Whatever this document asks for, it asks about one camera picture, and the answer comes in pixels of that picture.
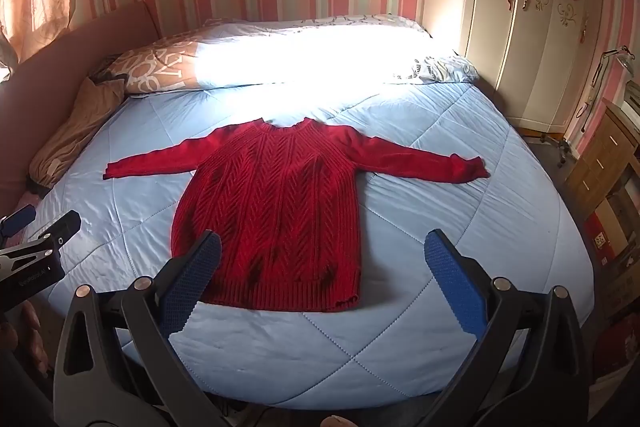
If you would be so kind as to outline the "person left hand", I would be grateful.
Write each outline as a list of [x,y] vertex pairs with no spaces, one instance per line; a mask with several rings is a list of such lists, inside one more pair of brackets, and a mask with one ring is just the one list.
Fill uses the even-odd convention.
[[15,324],[1,315],[1,348],[9,350],[24,348],[37,371],[46,376],[49,369],[49,357],[44,349],[40,329],[41,324],[37,311],[28,300],[18,307]]

